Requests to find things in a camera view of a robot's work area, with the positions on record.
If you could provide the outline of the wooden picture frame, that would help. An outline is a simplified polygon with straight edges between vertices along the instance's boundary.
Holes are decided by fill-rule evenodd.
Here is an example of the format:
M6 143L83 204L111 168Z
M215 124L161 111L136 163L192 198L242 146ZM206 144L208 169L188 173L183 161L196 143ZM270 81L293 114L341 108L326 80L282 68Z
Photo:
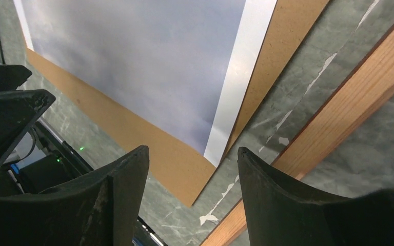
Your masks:
M361 195L394 188L394 23L296 135L252 151L325 191Z

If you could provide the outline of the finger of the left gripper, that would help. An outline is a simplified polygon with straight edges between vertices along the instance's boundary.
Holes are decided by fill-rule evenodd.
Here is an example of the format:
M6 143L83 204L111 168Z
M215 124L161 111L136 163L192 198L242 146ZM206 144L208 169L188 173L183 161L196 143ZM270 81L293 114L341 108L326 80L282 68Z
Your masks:
M55 100L55 96L44 89L0 92L0 168Z
M0 65L0 92L16 90L32 72L22 65Z

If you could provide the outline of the brown backing board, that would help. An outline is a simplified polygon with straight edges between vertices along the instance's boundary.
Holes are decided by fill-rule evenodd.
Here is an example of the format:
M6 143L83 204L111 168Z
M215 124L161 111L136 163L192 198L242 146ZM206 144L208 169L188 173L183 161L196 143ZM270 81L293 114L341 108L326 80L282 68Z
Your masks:
M257 63L225 151L238 139L328 1L276 1ZM218 166L184 142L120 105L70 72L28 49L28 61L122 148L150 149L152 175L184 205L191 206Z

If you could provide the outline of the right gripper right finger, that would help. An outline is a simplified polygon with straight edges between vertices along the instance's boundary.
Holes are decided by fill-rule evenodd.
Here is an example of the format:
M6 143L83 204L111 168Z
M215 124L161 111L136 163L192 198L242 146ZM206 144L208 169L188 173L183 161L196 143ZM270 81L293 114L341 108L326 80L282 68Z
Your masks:
M394 188L356 198L309 186L246 147L238 168L251 245L394 245Z

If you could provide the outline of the landscape photo print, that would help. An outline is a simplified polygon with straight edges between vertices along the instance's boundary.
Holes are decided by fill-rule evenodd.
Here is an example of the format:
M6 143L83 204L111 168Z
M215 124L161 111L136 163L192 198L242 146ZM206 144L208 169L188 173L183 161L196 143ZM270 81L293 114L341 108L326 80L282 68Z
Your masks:
M29 50L218 166L276 1L15 1Z

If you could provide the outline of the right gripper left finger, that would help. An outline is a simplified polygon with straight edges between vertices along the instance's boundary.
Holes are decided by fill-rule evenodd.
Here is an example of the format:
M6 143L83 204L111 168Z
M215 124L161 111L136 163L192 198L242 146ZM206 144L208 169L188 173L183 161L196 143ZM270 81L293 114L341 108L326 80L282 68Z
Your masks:
M38 194L0 197L0 245L132 245L149 148Z

